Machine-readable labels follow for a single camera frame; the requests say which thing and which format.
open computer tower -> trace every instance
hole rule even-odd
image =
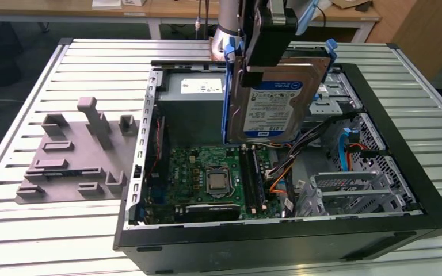
[[[152,66],[113,245],[146,274],[374,259],[442,235],[442,198],[354,64],[333,66],[302,133],[327,125],[278,181],[291,144],[223,143],[226,65]]]

white label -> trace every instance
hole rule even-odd
[[[146,2],[146,0],[122,0],[122,3],[124,5],[134,5],[134,6],[142,6],[142,5],[144,5],[144,2]]]
[[[361,20],[362,21],[378,21],[379,18],[378,17],[362,17]]]
[[[183,79],[182,94],[212,94],[223,92],[220,79]]]
[[[126,16],[146,16],[146,13],[124,13]]]
[[[294,205],[293,205],[293,202],[290,201],[290,199],[287,197],[286,197],[286,200],[285,200],[285,205],[289,208],[289,210],[293,212]]]
[[[302,82],[262,82],[250,91],[243,132],[251,137],[283,133],[293,114],[291,100],[298,97]]]

green circuit board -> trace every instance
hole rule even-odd
[[[239,162],[239,149],[227,147],[172,148],[168,166],[168,188],[166,204],[208,204],[230,203],[242,207],[240,219],[263,219],[277,217],[279,204],[269,201],[267,210],[256,214],[246,211],[243,180]],[[270,168],[269,150],[258,150],[258,165]],[[208,177],[212,171],[223,171],[230,177],[230,189],[226,194],[212,195],[207,189]],[[171,220],[163,216],[163,223]]]

hard disk drive label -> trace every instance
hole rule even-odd
[[[293,114],[291,99],[302,90],[302,82],[266,81],[250,90],[243,132],[251,137],[282,134]]]

slotted metal table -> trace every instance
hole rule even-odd
[[[295,43],[293,46],[319,45]],[[338,62],[357,63],[442,195],[442,98],[401,50],[341,44]],[[210,60],[204,41],[88,40],[59,45],[0,145],[0,275],[140,275],[112,250],[119,200],[17,205],[15,192],[32,161],[47,113],[84,121],[76,100],[95,96],[109,120],[140,117],[151,60]],[[421,240],[374,261],[220,271],[255,275],[421,275],[442,272],[442,237]]]

